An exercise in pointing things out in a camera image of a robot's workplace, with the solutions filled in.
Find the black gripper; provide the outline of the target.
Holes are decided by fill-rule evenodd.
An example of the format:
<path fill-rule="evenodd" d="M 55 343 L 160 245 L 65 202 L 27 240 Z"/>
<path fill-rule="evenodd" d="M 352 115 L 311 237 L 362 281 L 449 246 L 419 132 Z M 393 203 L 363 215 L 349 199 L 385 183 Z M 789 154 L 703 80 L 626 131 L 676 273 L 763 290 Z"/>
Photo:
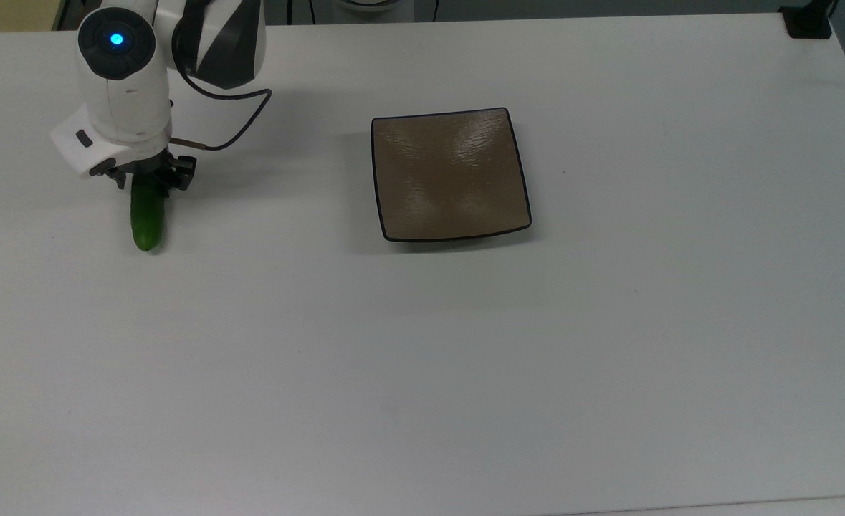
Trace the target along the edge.
<path fill-rule="evenodd" d="M 170 151 L 161 151 L 156 156 L 136 160 L 130 164 L 130 174 L 152 176 L 166 180 L 166 197 L 173 190 L 185 191 L 195 176 L 197 160 L 193 156 L 173 156 Z M 110 169 L 105 175 L 114 180 L 121 191 L 125 189 L 128 173 L 122 169 Z"/>

